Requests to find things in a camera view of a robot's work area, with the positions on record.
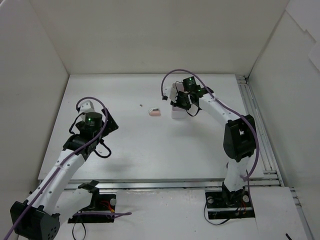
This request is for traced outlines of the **pink correction tape dispenser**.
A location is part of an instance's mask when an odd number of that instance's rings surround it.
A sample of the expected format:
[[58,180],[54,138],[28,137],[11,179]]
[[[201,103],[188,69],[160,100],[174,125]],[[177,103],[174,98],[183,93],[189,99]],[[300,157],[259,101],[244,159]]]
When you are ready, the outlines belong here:
[[148,114],[151,117],[160,117],[161,116],[161,111],[159,108],[150,108],[148,110]]

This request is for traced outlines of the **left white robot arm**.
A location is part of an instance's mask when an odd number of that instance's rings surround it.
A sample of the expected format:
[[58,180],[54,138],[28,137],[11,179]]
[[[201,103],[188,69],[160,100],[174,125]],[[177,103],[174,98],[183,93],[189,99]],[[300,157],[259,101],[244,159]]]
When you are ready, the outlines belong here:
[[76,171],[96,152],[103,138],[119,128],[109,111],[80,110],[84,119],[75,124],[79,133],[72,134],[62,147],[49,174],[24,201],[10,208],[12,231],[29,240],[52,240],[60,226],[83,209],[94,210],[100,204],[98,181],[80,184],[71,198],[61,195]]

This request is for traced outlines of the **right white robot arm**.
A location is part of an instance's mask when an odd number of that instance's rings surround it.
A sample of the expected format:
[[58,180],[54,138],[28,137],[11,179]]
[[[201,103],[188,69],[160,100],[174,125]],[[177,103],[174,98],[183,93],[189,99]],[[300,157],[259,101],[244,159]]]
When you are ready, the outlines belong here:
[[241,115],[222,103],[212,89],[201,87],[195,78],[185,78],[183,90],[177,86],[168,86],[162,90],[162,99],[170,99],[175,108],[189,111],[192,106],[204,111],[224,127],[223,150],[229,157],[226,177],[222,183],[221,200],[227,206],[233,206],[242,200],[248,181],[248,163],[257,149],[255,120],[251,115]]

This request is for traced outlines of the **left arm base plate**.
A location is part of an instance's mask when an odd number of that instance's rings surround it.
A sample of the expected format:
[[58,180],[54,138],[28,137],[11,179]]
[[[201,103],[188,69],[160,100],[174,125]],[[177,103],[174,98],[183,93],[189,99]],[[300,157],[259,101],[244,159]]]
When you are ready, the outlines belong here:
[[78,211],[78,213],[85,213],[81,215],[74,215],[70,218],[68,224],[106,224],[115,221],[114,216],[111,215],[116,209],[117,197],[115,193],[102,193],[96,200],[93,207],[86,207]]

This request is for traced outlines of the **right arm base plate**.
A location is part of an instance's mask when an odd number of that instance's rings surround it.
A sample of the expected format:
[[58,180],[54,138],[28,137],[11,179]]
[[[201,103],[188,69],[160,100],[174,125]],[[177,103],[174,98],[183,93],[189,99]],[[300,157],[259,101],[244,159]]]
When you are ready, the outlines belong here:
[[256,217],[247,190],[237,196],[233,203],[226,203],[221,191],[206,191],[205,200],[204,212],[209,220],[226,221]]

